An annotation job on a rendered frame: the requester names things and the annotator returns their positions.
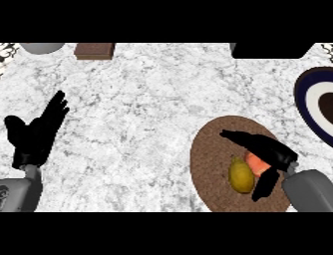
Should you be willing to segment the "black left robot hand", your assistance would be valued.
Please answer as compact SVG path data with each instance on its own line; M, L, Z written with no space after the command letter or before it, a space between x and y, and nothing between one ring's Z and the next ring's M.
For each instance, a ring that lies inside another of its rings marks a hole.
M65 93L59 91L42 115L28 124L16 116L5 118L8 140L15 146L13 168L19 169L27 164L42 166L46 163L55 136L70 111L67 103Z

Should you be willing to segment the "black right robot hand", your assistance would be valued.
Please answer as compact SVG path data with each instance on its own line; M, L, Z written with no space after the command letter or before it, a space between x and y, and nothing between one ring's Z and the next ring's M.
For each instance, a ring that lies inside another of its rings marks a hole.
M269 164L268 169L260 174L252 193L252 200L257 201L271 195L280 177L278 171L284 171L287 175L294 173L297 153L278 140L263 134L250 134L244 131L225 129L219 135L243 146Z

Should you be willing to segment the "yellow lemon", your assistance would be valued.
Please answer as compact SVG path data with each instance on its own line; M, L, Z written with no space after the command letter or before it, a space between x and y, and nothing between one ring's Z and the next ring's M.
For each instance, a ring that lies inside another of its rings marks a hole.
M255 175L247 163L237 156L231 159L228 181L232 189L238 193L249 193L253 190Z

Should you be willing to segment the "round brown woven placemat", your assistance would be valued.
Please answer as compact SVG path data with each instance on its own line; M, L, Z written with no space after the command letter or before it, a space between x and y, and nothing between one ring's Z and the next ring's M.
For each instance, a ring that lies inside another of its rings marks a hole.
M189 149L189 173L200 199L213 212L284 212L290 206L281 188L284 177L278 178L271 195L257 201L252 200L250 193L240 194L231 188L228 182L231 158L244 157L246 148L219 135L225 129L275 138L262 124L240 116L219 117L203 126Z

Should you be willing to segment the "navy and white plate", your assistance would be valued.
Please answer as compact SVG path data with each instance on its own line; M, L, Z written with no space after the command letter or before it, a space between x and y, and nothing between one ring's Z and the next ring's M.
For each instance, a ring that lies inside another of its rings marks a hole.
M333 68L302 73L294 83L294 105L309 128L333 147Z

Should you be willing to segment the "orange-red round fruit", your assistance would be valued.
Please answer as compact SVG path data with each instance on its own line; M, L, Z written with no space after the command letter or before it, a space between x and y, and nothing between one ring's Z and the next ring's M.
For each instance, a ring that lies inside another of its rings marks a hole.
M250 151L244 155L244 161L256 177L259 177L271 167L271 165Z

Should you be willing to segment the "grey round bowl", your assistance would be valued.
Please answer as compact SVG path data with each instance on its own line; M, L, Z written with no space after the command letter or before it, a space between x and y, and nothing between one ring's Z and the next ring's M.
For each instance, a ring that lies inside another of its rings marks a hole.
M25 51L36 55L50 54L64 47L64 43L21 43Z

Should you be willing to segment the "brown wooden block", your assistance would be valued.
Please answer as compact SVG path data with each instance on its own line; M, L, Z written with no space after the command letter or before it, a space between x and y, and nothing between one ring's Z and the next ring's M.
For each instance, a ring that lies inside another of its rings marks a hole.
M79 60L111 60L114 49L114 43L79 43L74 55Z

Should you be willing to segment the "black appliance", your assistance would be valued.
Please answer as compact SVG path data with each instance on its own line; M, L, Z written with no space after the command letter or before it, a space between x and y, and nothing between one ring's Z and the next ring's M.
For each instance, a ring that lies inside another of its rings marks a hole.
M231 43L234 59L300 59L312 43Z

